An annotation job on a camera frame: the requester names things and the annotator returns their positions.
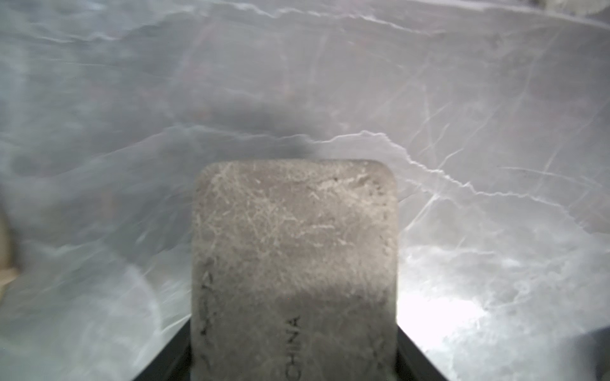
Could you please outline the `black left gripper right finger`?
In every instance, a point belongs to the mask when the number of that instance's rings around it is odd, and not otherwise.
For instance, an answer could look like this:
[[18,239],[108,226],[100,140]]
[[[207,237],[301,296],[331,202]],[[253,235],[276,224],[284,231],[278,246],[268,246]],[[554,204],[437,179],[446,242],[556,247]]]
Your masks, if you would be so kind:
[[403,381],[447,381],[426,355],[397,328],[396,375]]

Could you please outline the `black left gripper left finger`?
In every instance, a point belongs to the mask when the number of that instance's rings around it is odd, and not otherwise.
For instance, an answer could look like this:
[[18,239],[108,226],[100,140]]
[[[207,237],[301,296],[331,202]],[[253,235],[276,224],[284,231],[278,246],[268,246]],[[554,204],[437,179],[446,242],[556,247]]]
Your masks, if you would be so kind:
[[187,381],[191,377],[191,319],[133,381]]

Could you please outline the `mint case with black glasses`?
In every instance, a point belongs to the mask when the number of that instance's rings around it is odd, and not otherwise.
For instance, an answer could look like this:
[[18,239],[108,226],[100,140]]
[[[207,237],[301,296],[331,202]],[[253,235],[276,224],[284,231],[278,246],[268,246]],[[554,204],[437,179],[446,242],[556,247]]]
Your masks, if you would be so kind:
[[396,185],[375,160],[206,166],[193,213],[192,379],[386,379]]

